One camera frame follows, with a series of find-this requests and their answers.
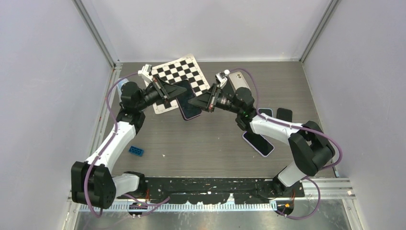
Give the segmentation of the lilac cased phone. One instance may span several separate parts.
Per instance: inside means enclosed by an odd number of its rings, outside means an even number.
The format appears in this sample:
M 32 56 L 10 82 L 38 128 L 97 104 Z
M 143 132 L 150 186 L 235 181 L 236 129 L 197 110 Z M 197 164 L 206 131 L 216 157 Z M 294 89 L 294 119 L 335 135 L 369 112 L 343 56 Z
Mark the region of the lilac cased phone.
M 268 157 L 274 146 L 262 135 L 244 132 L 242 138 L 262 157 Z

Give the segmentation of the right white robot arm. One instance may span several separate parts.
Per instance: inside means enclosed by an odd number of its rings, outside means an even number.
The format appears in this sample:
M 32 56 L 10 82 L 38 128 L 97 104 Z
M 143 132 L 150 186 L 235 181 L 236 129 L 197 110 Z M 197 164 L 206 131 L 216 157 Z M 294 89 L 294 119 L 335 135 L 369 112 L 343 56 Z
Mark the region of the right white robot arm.
M 272 190 L 277 196 L 287 196 L 295 183 L 316 175 L 335 156 L 333 146 L 317 123 L 292 123 L 259 113 L 248 88 L 240 87 L 233 96 L 228 96 L 213 84 L 208 91 L 188 102 L 206 112 L 220 108 L 235 113 L 241 130 L 273 138 L 290 147 L 293 162 L 272 180 Z

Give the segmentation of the beige phone case with ring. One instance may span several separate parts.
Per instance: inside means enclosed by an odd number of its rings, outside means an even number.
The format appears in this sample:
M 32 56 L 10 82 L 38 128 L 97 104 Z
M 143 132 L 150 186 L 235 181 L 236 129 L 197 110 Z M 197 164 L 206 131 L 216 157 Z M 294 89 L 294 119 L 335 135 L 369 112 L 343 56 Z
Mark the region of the beige phone case with ring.
M 241 72 L 230 73 L 228 78 L 231 82 L 233 91 L 236 91 L 239 88 L 247 88 L 250 90 L 250 87 Z

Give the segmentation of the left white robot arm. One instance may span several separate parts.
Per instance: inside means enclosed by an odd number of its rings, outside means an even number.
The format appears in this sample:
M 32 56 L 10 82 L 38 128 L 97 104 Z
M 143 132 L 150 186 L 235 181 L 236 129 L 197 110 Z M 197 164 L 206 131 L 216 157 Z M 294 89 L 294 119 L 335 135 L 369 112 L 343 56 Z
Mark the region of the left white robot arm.
M 113 201 L 130 193 L 142 198 L 147 192 L 145 176 L 139 172 L 124 172 L 112 176 L 111 171 L 127 144 L 140 131 L 144 110 L 158 101 L 175 99 L 186 88 L 169 84 L 153 77 L 145 89 L 127 78 L 120 79 L 115 88 L 120 94 L 120 111 L 113 118 L 114 125 L 108 137 L 85 161 L 76 161 L 71 167 L 72 201 L 85 204 L 94 211 L 96 207 L 108 209 Z

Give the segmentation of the black phone from case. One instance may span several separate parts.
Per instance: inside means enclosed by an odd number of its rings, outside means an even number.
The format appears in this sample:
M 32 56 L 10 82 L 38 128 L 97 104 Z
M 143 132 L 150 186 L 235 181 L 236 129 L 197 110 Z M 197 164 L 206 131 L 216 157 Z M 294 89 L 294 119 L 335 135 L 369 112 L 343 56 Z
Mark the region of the black phone from case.
M 229 91 L 229 86 L 230 85 L 229 85 L 229 82 L 228 82 L 228 77 L 224 77 L 224 78 L 219 80 L 218 87 L 221 90 L 223 90 L 225 92 L 228 92 Z

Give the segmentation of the purple edged phone from case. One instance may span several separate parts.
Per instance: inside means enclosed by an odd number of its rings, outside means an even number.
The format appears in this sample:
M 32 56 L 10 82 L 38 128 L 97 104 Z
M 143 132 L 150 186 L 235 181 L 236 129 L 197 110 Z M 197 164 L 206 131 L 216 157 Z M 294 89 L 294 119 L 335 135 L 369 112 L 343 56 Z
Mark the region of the purple edged phone from case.
M 189 121 L 200 116 L 202 110 L 199 107 L 196 107 L 188 102 L 190 99 L 195 97 L 190 83 L 187 80 L 183 80 L 175 83 L 174 85 L 186 89 L 184 93 L 177 96 L 176 98 L 183 120 Z

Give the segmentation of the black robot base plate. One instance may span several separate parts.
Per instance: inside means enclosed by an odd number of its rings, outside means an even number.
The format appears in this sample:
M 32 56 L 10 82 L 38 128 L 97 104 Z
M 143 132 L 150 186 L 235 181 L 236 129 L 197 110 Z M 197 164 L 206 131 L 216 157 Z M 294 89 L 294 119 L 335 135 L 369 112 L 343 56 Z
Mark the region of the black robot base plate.
M 220 177 L 146 177 L 129 195 L 159 203 L 169 198 L 170 204 L 224 204 L 233 198 L 235 204 L 265 204 L 271 199 L 304 197 L 300 182 L 284 189 L 267 178 Z

